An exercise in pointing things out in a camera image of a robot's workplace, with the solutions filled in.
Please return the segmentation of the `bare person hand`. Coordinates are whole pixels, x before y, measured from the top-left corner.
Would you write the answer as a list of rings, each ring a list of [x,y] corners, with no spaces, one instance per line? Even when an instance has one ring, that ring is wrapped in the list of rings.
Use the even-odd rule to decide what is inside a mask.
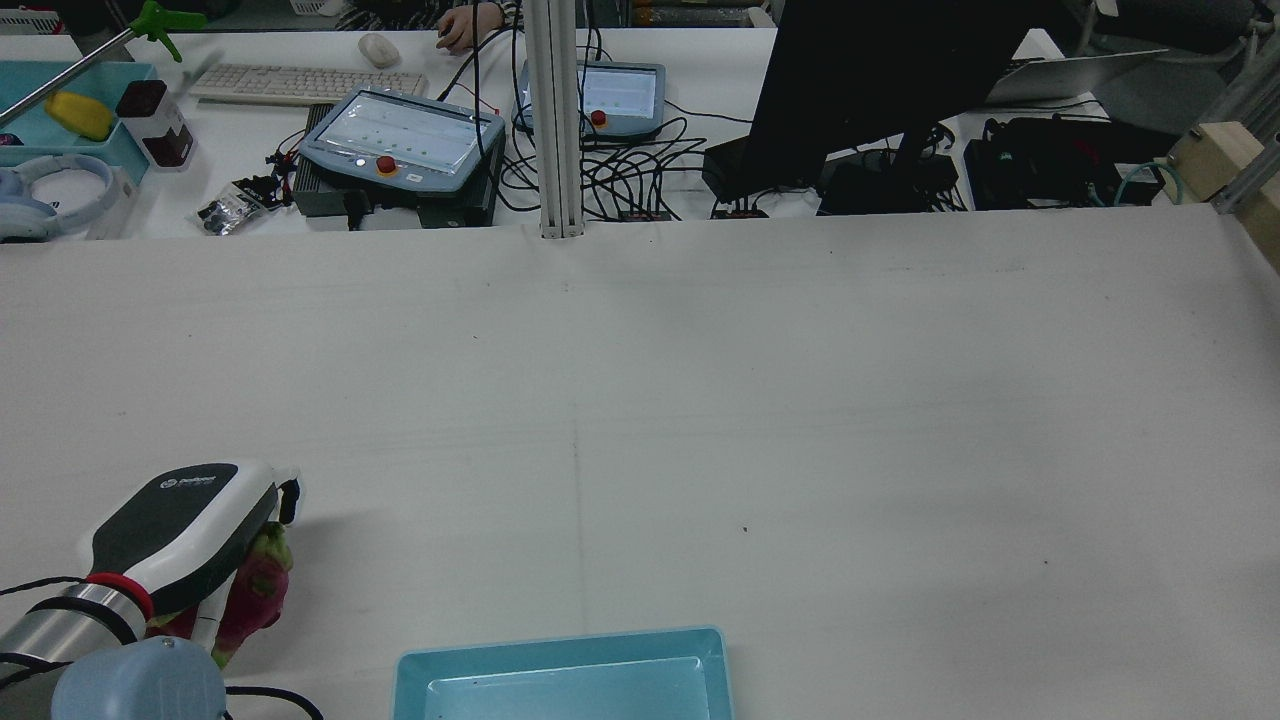
[[[438,20],[435,47],[452,55],[462,55],[504,26],[506,9],[499,3],[456,6],[444,12]]]

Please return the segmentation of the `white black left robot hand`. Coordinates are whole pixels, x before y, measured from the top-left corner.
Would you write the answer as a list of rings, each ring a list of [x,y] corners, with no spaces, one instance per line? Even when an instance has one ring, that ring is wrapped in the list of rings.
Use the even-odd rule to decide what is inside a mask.
[[[297,468],[205,462],[143,483],[79,543],[84,579],[140,602],[147,635],[174,635],[225,667],[280,619],[303,496]]]

